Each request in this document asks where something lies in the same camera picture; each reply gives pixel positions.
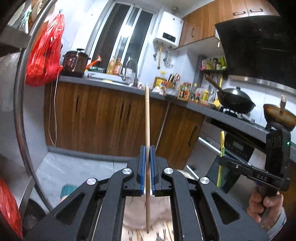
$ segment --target frying pan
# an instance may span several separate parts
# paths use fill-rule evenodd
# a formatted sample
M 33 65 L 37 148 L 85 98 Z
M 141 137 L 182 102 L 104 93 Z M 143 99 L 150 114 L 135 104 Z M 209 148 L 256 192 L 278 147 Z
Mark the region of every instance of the frying pan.
M 238 113 L 247 114 L 251 112 L 256 106 L 252 102 L 251 98 L 245 92 L 240 90 L 240 87 L 236 87 L 236 89 L 227 88 L 223 90 L 207 74 L 205 75 L 205 79 L 219 90 L 217 92 L 218 100 L 225 108 Z
M 267 122 L 266 130 L 270 131 L 271 127 L 275 129 L 286 129 L 292 131 L 296 126 L 296 116 L 285 109 L 287 97 L 281 95 L 280 107 L 273 104 L 264 104 L 264 117 Z

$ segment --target black range hood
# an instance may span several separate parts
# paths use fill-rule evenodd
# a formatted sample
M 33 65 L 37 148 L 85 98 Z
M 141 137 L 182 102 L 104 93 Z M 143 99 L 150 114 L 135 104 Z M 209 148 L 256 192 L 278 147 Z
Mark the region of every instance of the black range hood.
M 254 16 L 215 25 L 228 74 L 268 80 L 296 89 L 293 41 L 281 17 Z

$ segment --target triangular cutout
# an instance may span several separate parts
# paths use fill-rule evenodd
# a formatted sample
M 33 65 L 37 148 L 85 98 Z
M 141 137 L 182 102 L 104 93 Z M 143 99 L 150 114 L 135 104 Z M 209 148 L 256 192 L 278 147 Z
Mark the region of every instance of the triangular cutout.
M 217 193 L 212 193 L 212 197 L 224 224 L 230 224 L 239 219 L 238 213 L 233 210 Z
M 67 206 L 59 212 L 59 214 L 56 216 L 56 219 L 66 225 L 71 225 L 83 198 L 84 193 L 79 194 L 73 201 L 68 203 Z

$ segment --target water heater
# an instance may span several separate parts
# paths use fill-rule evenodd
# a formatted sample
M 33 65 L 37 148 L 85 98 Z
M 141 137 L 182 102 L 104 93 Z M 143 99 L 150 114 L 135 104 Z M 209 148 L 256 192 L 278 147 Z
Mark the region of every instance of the water heater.
M 179 46 L 182 27 L 182 19 L 168 12 L 164 12 L 159 24 L 155 40 L 160 43 L 172 46 L 172 48 L 175 49 Z

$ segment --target red plastic bag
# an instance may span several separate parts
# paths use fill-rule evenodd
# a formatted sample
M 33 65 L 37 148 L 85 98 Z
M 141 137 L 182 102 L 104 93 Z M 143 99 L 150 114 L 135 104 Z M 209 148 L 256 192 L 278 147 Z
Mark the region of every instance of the red plastic bag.
M 13 231 L 22 238 L 22 219 L 14 196 L 6 183 L 0 179 L 0 211 Z
M 26 84 L 42 86 L 57 78 L 63 69 L 59 65 L 61 40 L 64 32 L 64 15 L 58 14 L 30 53 Z

